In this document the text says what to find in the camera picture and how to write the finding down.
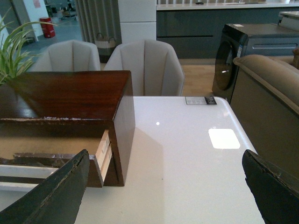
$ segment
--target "white table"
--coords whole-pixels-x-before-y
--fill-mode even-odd
[[[126,185],[87,188],[77,224],[264,223],[242,168],[243,152],[254,149],[225,100],[216,98],[217,105],[187,105],[184,97],[134,101]],[[240,145],[214,148],[210,129],[233,130]],[[23,195],[0,191],[0,210]]]
[[[297,12],[280,12],[280,26],[299,31],[299,11]]]

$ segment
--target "price tag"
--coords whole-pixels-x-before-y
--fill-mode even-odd
[[[185,97],[188,105],[216,105],[216,100],[213,96],[210,97]]]

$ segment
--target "dark wood box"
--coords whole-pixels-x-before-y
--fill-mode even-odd
[[[0,86],[0,107],[0,164],[59,168],[85,148],[87,186],[124,186],[135,129],[129,71],[28,72]],[[0,172],[0,182],[42,179]]]

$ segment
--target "washing machine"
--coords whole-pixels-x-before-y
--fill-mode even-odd
[[[226,24],[216,56],[213,94],[230,103],[239,70],[235,57],[293,55],[298,46],[299,32],[276,24]]]

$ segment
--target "chair backrest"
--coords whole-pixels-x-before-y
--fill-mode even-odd
[[[180,96],[185,78],[173,47],[155,40],[117,46],[105,70],[130,70],[134,96]]]
[[[50,45],[30,69],[30,71],[95,70],[100,70],[97,46],[77,40]]]

